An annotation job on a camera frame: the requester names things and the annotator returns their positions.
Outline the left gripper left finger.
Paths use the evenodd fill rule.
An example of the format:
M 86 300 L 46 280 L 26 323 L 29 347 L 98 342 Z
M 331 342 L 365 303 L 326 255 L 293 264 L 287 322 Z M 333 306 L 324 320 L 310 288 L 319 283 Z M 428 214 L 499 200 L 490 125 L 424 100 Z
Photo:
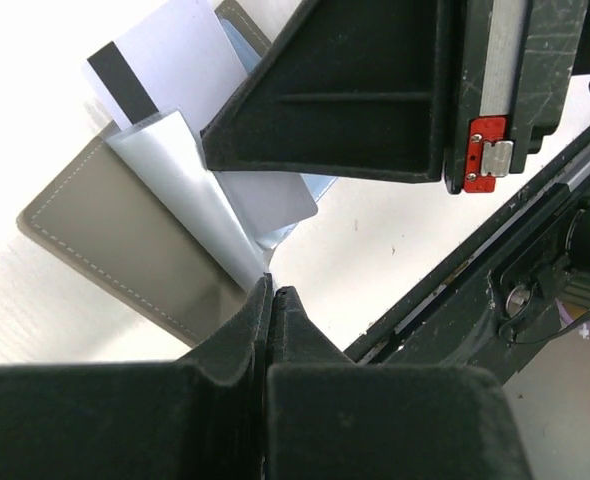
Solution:
M 175 361 L 0 367 L 0 479 L 257 479 L 273 282 Z

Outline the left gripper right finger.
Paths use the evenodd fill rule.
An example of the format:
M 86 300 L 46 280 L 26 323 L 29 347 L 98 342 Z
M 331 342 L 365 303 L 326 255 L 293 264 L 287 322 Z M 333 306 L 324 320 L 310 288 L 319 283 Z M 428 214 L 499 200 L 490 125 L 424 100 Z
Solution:
M 270 479 L 526 479 L 507 399 L 487 371 L 360 366 L 277 291 L 265 384 Z

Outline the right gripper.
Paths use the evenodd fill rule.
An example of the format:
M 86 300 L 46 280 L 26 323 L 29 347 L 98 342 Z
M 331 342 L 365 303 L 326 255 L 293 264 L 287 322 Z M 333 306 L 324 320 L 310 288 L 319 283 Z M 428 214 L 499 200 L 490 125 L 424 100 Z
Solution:
M 585 1 L 442 1 L 451 56 L 443 178 L 452 194 L 491 193 L 525 170 L 562 115 Z

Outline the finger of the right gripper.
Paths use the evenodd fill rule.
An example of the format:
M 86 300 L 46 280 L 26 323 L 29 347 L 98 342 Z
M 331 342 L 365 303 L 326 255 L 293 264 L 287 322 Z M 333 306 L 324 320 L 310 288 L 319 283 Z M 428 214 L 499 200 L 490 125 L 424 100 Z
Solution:
M 202 131 L 206 164 L 436 182 L 449 67 L 446 1 L 304 1 Z

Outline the silver magnetic stripe card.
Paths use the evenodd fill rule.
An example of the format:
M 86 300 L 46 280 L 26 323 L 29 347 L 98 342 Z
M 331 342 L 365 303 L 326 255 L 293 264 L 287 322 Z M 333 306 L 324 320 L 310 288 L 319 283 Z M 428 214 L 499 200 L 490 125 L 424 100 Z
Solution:
M 84 71 L 120 129 L 177 110 L 193 134 L 207 126 L 247 77 L 206 1 L 164 3 L 88 57 Z M 318 211 L 297 173 L 218 172 L 215 177 L 254 237 Z

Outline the grey card holder wallet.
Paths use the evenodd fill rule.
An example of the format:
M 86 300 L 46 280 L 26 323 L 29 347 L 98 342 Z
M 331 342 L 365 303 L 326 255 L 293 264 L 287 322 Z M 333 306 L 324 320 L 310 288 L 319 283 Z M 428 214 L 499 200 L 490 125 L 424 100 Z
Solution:
M 270 39 L 235 1 L 209 3 L 247 75 Z M 109 114 L 98 97 L 98 109 Z M 177 110 L 110 123 L 24 209 L 22 231 L 182 341 L 210 336 L 244 303 L 299 222 L 254 237 Z M 299 174 L 316 204 L 328 176 Z

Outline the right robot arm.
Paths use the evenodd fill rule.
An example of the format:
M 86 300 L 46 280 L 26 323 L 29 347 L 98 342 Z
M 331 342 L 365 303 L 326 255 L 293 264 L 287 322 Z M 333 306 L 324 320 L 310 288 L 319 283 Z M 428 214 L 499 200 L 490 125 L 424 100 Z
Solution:
M 590 1 L 304 1 L 202 130 L 215 171 L 486 193 L 590 74 Z

